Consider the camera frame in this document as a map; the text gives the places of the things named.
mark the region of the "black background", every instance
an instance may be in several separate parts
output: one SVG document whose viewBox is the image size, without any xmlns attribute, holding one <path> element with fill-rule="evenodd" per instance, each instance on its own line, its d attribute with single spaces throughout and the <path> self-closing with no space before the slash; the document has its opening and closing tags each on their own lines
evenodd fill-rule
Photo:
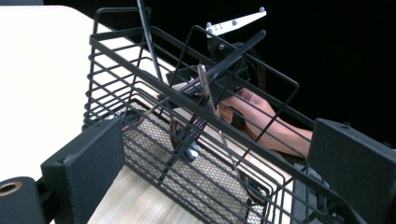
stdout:
<svg viewBox="0 0 396 224">
<path fill-rule="evenodd" d="M 99 7 L 135 7 L 136 1 L 47 0 L 92 17 Z M 271 66 L 300 84 L 291 106 L 309 118 L 348 121 L 377 141 L 396 146 L 396 18 L 394 1 L 181 1 L 146 0 L 151 24 L 185 40 L 193 25 L 205 27 L 257 12 L 267 16 L 235 32 L 245 41 L 260 29 L 255 49 Z M 128 17 L 104 21 L 112 27 Z"/>
</svg>

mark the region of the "wooden surface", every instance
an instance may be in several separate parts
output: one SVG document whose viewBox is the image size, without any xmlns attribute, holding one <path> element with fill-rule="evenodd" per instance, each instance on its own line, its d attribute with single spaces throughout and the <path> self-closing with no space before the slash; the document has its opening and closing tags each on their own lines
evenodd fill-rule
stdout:
<svg viewBox="0 0 396 224">
<path fill-rule="evenodd" d="M 89 223 L 202 223 L 124 166 Z"/>
</svg>

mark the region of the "wire basket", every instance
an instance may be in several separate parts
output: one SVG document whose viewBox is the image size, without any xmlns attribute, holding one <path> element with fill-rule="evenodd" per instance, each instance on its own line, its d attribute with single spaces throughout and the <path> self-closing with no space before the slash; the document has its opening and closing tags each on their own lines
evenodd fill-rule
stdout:
<svg viewBox="0 0 396 224">
<path fill-rule="evenodd" d="M 141 24 L 97 33 L 102 14 L 120 11 L 139 12 Z M 121 119 L 126 164 L 203 222 L 343 222 L 336 210 L 343 201 L 306 166 L 305 158 L 261 146 L 205 103 L 197 64 L 208 68 L 209 77 L 224 77 L 212 79 L 216 105 L 246 88 L 276 108 L 269 125 L 285 116 L 313 128 L 313 120 L 288 106 L 298 84 L 252 55 L 247 44 L 265 32 L 238 46 L 211 36 L 232 52 L 217 62 L 207 49 L 193 45 L 206 41 L 210 33 L 205 29 L 191 27 L 186 42 L 181 42 L 149 26 L 149 16 L 144 6 L 98 10 L 90 38 L 92 70 L 83 129 Z M 278 99 L 243 78 L 245 70 L 233 69 L 241 59 L 263 68 L 266 78 L 278 80 L 290 94 Z M 269 134 L 268 129 L 262 133 Z"/>
</svg>

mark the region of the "white surface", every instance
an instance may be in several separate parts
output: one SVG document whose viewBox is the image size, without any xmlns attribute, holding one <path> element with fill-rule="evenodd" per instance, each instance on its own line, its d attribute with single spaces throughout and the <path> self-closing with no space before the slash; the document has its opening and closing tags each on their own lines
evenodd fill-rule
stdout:
<svg viewBox="0 0 396 224">
<path fill-rule="evenodd" d="M 93 21 L 69 7 L 0 7 L 0 181 L 81 132 Z"/>
<path fill-rule="evenodd" d="M 254 22 L 256 20 L 258 20 L 261 17 L 264 17 L 267 15 L 267 12 L 265 11 L 265 9 L 262 7 L 260 8 L 260 11 L 257 13 L 253 13 L 244 17 L 240 17 L 237 19 L 233 19 L 230 21 L 224 21 L 218 24 L 214 24 L 214 25 L 209 25 L 208 27 L 206 27 L 206 30 L 211 33 L 212 35 L 223 35 L 226 33 L 229 33 L 231 31 L 237 30 L 241 27 L 244 27 L 248 24 L 250 24 L 251 22 Z"/>
</svg>

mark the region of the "human hand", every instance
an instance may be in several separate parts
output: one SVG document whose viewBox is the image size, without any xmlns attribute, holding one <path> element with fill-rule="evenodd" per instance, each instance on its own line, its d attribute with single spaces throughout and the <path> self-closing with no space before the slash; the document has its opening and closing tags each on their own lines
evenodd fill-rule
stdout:
<svg viewBox="0 0 396 224">
<path fill-rule="evenodd" d="M 272 120 L 276 114 L 274 109 L 266 100 L 248 89 L 242 89 L 239 96 L 240 98 L 231 96 L 220 102 L 219 113 L 222 119 L 231 123 L 235 113 L 230 107 L 238 110 L 244 117 L 246 132 L 254 140 L 273 122 L 259 139 L 259 143 L 268 149 L 290 155 L 307 156 L 312 132 L 293 127 L 280 118 Z"/>
</svg>

